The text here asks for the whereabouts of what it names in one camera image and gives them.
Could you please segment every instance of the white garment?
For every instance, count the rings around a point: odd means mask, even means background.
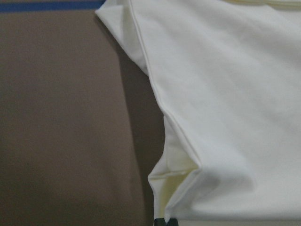
[[[155,218],[301,219],[301,1],[107,0],[166,142]]]

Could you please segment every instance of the blue tape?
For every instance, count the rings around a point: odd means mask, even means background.
[[[105,0],[0,3],[0,13],[98,9]]]

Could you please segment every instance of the white fabric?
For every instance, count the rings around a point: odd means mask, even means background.
[[[155,218],[301,219],[301,1],[107,0],[166,142]],[[276,5],[290,8],[277,8]]]

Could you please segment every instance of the white cloth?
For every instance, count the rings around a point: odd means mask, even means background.
[[[155,218],[301,219],[301,1],[235,2],[107,0],[96,11],[164,114]]]

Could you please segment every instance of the black object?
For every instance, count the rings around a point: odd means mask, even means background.
[[[154,220],[154,226],[179,226],[178,220],[175,218],[170,218],[166,224],[164,218],[157,218]]]

